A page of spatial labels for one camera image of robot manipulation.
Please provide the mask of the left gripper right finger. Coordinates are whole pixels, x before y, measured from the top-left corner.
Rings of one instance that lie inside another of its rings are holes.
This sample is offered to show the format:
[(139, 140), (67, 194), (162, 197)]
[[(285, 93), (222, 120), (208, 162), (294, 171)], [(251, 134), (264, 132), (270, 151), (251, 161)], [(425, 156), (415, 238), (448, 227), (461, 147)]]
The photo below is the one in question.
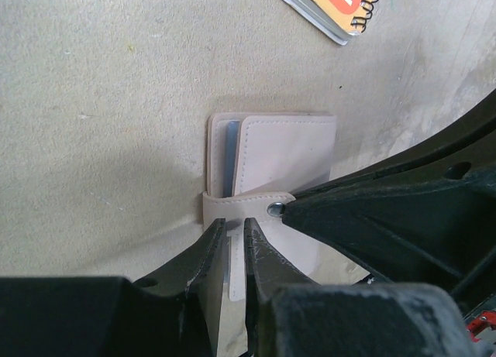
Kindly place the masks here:
[(421, 283), (319, 285), (244, 222), (249, 356), (475, 356), (457, 306)]

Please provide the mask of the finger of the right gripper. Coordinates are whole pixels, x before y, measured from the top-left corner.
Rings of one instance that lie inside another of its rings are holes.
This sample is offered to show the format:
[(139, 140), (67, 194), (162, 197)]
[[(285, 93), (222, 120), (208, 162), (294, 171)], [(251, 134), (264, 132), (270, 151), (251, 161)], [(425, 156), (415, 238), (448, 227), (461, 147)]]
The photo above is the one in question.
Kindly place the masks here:
[(486, 97), (466, 114), (435, 135), (400, 153), (352, 174), (299, 192), (311, 197), (363, 180), (376, 180), (414, 170), (456, 153), (495, 130), (495, 98)]
[(460, 295), (495, 286), (495, 170), (414, 171), (286, 207), (286, 225), (391, 282)]

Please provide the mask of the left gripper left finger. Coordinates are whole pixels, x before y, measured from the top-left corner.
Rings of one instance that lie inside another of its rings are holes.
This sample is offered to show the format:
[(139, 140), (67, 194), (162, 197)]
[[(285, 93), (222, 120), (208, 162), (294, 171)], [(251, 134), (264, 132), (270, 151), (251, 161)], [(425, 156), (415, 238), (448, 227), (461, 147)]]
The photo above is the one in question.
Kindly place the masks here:
[(214, 356), (226, 224), (136, 281), (4, 277), (3, 356)]

